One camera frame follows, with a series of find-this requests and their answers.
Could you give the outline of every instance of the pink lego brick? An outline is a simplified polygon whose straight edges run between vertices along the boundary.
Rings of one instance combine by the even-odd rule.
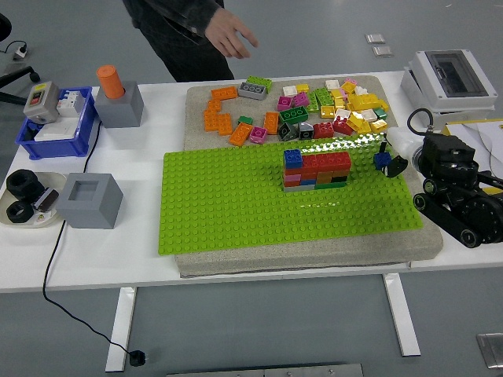
[[[300,92],[293,97],[293,104],[296,108],[299,106],[309,106],[309,98],[306,92]]]
[[[267,130],[261,127],[253,127],[250,134],[250,141],[256,144],[264,144],[266,141]]]
[[[280,99],[277,101],[277,110],[283,112],[292,108],[292,105],[293,98],[280,96]]]

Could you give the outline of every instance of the blue lego brick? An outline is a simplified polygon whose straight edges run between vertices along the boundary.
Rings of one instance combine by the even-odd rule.
[[[302,167],[302,156],[300,149],[288,149],[283,153],[285,169],[299,169]]]
[[[391,155],[388,152],[376,153],[374,155],[374,166],[376,170],[382,170],[391,163]]]

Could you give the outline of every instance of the gray box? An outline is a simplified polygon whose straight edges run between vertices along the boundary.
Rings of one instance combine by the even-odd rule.
[[[125,93],[112,100],[100,89],[94,108],[105,128],[139,127],[143,114],[143,98],[135,81],[123,82]]]
[[[113,229],[122,200],[111,174],[70,173],[55,209],[72,228]]]

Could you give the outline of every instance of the table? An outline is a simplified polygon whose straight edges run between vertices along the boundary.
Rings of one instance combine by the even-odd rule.
[[[402,74],[402,71],[365,73],[375,75],[381,81],[400,126],[406,124],[413,110],[399,85]],[[111,173],[122,189],[124,199],[116,227],[113,230],[66,227],[53,261],[49,290],[299,279],[503,265],[502,245],[466,249],[442,232],[444,247],[435,259],[428,261],[181,278],[174,257],[157,254],[161,172],[164,153],[183,150],[186,91],[191,86],[200,85],[197,82],[140,85],[145,102],[142,125],[101,130],[88,172]],[[97,91],[98,88],[94,88],[94,95]],[[76,157],[32,161],[28,153],[19,148],[9,174],[20,168],[62,174],[81,172],[84,163],[84,158]],[[4,182],[0,195],[5,189]],[[3,260],[0,293],[40,291],[59,229],[57,225],[30,230],[0,227],[0,256]]]

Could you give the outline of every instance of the plate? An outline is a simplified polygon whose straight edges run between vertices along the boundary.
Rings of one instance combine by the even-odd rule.
[[[63,190],[64,184],[66,183],[66,177],[63,174],[51,172],[34,173],[45,188],[50,187],[55,189],[58,193],[61,193]],[[11,194],[9,190],[6,189],[2,194],[2,198],[0,198],[0,223],[3,225],[14,226],[16,228],[42,228],[60,218],[54,208],[49,212],[40,212],[36,210],[30,220],[20,224],[14,224],[7,217],[7,208],[16,201],[16,197]]]

